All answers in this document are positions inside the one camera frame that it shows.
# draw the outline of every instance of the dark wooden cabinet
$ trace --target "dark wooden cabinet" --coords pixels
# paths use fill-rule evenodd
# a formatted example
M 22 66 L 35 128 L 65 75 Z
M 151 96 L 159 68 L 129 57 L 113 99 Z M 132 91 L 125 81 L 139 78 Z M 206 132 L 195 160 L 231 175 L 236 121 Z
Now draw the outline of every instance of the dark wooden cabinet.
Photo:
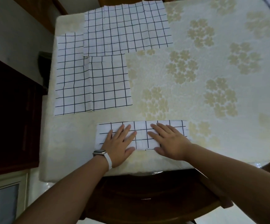
M 43 87 L 0 61 L 0 174 L 39 165 Z

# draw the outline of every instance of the table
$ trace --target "table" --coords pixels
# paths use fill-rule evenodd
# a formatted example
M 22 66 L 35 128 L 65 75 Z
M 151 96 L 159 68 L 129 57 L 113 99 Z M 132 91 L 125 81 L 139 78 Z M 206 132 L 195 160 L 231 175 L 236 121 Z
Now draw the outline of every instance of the table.
M 96 124 L 183 119 L 192 141 L 244 161 L 270 161 L 270 10 L 262 0 L 165 3 L 174 48 L 126 54 L 133 105 L 54 116 L 56 43 L 42 120 L 40 178 L 55 182 L 92 157 Z M 82 31 L 83 14 L 55 35 Z M 192 168 L 136 150 L 106 175 Z

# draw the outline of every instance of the right hand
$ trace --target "right hand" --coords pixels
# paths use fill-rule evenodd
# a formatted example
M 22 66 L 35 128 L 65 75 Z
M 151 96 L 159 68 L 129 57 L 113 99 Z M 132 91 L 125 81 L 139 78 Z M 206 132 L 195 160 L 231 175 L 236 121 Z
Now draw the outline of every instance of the right hand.
M 163 125 L 161 123 L 150 125 L 156 132 L 149 131 L 148 135 L 155 139 L 161 147 L 155 147 L 155 151 L 170 159 L 185 160 L 188 150 L 192 147 L 192 143 L 184 135 L 182 135 L 176 128 Z

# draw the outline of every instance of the wall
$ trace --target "wall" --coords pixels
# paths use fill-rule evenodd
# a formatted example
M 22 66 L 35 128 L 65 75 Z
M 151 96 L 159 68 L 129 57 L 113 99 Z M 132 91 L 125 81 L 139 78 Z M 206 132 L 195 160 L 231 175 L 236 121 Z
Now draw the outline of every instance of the wall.
M 59 2 L 68 14 L 86 12 L 100 7 L 98 0 L 59 0 Z
M 52 52 L 47 29 L 13 0 L 0 0 L 0 60 L 42 84 L 37 67 L 39 51 Z

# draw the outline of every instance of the left hand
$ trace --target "left hand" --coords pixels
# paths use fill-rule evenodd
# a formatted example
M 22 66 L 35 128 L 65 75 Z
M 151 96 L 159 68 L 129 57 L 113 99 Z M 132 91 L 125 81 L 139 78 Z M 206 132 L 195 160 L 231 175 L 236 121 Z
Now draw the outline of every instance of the left hand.
M 101 148 L 108 153 L 112 161 L 112 167 L 118 167 L 121 165 L 135 150 L 135 147 L 130 147 L 128 149 L 126 148 L 135 138 L 137 132 L 134 131 L 128 138 L 125 139 L 131 125 L 128 125 L 125 129 L 124 127 L 124 125 L 121 125 L 112 138 L 111 135 L 113 130 L 110 130 Z

